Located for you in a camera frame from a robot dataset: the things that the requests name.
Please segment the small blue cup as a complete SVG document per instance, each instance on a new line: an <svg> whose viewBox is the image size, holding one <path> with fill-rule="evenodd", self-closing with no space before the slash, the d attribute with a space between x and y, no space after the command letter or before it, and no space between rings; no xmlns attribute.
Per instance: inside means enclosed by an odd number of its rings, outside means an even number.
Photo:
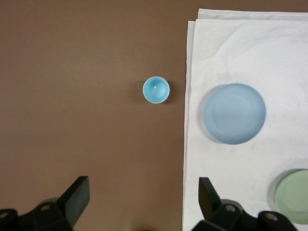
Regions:
<svg viewBox="0 0 308 231"><path fill-rule="evenodd" d="M153 104L160 104L167 100L170 94L169 83L162 77L150 77L142 88L144 98Z"/></svg>

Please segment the white folded cloth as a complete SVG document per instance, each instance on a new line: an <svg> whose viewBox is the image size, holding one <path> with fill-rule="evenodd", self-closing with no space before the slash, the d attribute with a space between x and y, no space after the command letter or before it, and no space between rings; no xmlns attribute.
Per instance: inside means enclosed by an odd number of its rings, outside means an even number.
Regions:
<svg viewBox="0 0 308 231"><path fill-rule="evenodd" d="M229 83L253 87L266 105L260 132L238 145L203 122L208 97ZM274 209L283 173L308 169L308 13L200 9L188 23L183 169L183 231L203 218L200 177L256 216Z"/></svg>

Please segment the light blue plate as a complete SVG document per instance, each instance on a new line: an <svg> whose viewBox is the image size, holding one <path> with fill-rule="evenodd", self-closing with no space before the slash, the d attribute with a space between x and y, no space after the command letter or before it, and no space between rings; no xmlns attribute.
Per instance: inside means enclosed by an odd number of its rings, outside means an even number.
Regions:
<svg viewBox="0 0 308 231"><path fill-rule="evenodd" d="M262 129L266 105L261 94L249 85L231 83L219 87L208 98L203 121L208 133L229 145L245 143Z"/></svg>

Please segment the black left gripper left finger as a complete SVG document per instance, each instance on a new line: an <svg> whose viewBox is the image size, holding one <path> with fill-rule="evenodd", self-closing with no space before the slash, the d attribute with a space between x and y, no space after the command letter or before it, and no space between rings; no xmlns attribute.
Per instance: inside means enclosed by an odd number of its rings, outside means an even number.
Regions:
<svg viewBox="0 0 308 231"><path fill-rule="evenodd" d="M26 214L0 209L0 231L74 231L89 201L89 177L80 176L55 202L42 203Z"/></svg>

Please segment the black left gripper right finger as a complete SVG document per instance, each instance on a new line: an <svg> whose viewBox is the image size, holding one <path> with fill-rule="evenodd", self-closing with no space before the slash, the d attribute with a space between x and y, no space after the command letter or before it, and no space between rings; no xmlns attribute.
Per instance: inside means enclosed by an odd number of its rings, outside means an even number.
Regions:
<svg viewBox="0 0 308 231"><path fill-rule="evenodd" d="M190 231L298 231L278 212L261 211L253 217L236 201L221 200L207 177L199 178L198 202L204 219Z"/></svg>

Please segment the pale green plate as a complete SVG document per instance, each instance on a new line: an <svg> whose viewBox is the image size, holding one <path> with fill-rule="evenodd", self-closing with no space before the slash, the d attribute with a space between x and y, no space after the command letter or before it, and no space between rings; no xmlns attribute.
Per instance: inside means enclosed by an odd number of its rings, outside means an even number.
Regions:
<svg viewBox="0 0 308 231"><path fill-rule="evenodd" d="M286 175L274 195L277 210L291 222L308 225L308 169Z"/></svg>

